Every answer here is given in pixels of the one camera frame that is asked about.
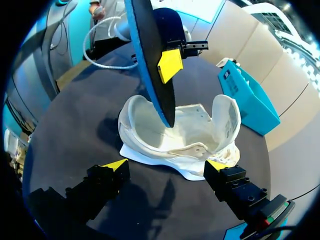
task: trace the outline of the white shoe upper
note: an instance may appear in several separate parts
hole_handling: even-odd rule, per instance
[[[119,135],[129,148],[197,176],[203,176],[206,159],[236,165],[240,154],[234,141],[240,125],[238,105],[226,95],[214,98],[212,118],[201,104],[176,107],[173,128],[162,123],[141,95],[126,101],[118,119]]]

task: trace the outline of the floor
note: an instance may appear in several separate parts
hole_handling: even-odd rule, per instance
[[[69,69],[57,80],[59,90],[62,91],[73,79],[75,79],[76,76],[78,76],[84,69],[86,69],[90,65],[90,62],[83,60]]]

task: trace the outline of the screw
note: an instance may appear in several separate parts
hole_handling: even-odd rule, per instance
[[[254,197],[254,196],[248,196],[248,201],[249,201],[249,202],[252,202],[253,200],[255,200],[255,197]]]

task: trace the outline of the person's hand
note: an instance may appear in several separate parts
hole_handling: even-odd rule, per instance
[[[95,10],[98,8],[99,6],[98,5],[92,5],[89,9],[91,15],[92,15],[92,18],[94,20],[101,20],[105,17],[106,15],[106,11],[105,11],[105,8],[102,9],[102,11],[96,13]]]

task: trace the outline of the turquoise bin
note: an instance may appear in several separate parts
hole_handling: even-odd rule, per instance
[[[265,91],[241,67],[229,60],[218,78],[223,94],[236,100],[243,125],[265,135],[280,124],[277,111]]]

